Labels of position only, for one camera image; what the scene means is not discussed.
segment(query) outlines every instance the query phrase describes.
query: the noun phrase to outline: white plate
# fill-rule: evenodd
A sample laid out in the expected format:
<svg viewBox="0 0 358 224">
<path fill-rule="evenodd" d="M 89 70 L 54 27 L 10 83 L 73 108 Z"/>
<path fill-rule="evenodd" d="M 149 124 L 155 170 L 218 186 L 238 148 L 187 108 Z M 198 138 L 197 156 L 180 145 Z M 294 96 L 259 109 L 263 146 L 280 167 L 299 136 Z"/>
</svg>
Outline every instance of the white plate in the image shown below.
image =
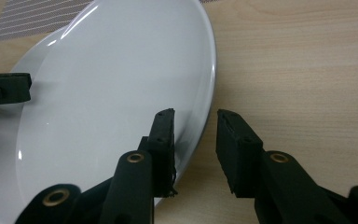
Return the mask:
<svg viewBox="0 0 358 224">
<path fill-rule="evenodd" d="M 0 162 L 0 185 L 16 183 L 0 189 L 14 189 L 0 192 L 0 222 L 12 222 L 7 210 L 18 214 L 46 187 L 86 190 L 112 176 L 118 158 L 138 147 L 166 108 L 176 111 L 180 176 L 209 114 L 214 72 L 213 32 L 197 0 L 90 4 L 40 64 L 21 121 L 8 124 L 11 135 L 0 134 L 0 153 L 12 160 L 4 168 Z M 11 113 L 1 109 L 0 117 Z"/>
</svg>

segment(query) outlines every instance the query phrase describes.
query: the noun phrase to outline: table surface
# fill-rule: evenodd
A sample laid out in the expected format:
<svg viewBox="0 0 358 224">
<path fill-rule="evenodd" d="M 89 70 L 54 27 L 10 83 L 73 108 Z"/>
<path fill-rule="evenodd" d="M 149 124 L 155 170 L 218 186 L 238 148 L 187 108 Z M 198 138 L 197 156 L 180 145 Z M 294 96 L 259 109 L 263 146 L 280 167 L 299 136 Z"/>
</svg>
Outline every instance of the table surface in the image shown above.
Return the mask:
<svg viewBox="0 0 358 224">
<path fill-rule="evenodd" d="M 5 1 L 0 0 L 0 11 Z M 216 158 L 216 111 L 240 113 L 265 150 L 293 155 L 321 186 L 358 185 L 358 1 L 221 0 L 204 4 L 217 47 L 211 116 L 179 195 L 156 223 L 258 223 Z M 0 73 L 41 38 L 0 42 Z"/>
</svg>

